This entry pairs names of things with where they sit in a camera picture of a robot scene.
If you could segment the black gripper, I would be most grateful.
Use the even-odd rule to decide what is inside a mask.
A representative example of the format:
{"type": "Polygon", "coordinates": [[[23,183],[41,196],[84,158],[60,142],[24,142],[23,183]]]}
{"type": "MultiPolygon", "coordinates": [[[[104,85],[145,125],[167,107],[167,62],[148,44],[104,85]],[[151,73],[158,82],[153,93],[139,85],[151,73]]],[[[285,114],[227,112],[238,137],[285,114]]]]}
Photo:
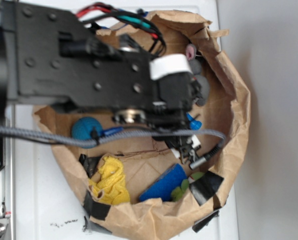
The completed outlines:
{"type": "Polygon", "coordinates": [[[188,129],[187,112],[192,110],[200,87],[193,83],[187,57],[183,54],[158,57],[149,63],[149,73],[153,100],[148,125],[156,129],[188,129]]]}

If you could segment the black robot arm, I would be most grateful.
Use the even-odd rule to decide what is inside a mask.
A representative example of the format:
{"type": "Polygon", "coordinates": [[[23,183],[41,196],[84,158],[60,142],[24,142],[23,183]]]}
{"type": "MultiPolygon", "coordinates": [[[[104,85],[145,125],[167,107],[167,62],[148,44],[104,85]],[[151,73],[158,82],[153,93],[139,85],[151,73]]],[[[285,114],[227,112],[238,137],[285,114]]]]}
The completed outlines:
{"type": "Polygon", "coordinates": [[[127,34],[112,46],[66,10],[0,4],[0,123],[8,104],[29,104],[184,129],[201,89],[183,54],[159,56],[127,34]]]}

